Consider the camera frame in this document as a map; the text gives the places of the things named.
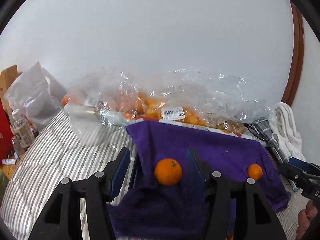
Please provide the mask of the right hand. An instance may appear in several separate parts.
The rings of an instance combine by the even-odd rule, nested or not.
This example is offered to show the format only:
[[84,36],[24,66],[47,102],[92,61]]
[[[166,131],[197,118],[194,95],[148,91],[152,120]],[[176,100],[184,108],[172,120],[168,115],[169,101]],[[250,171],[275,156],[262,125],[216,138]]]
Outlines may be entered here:
[[296,239],[301,239],[308,230],[311,219],[315,218],[318,213],[318,209],[313,200],[309,200],[306,208],[301,210],[298,214],[298,228],[296,230]]

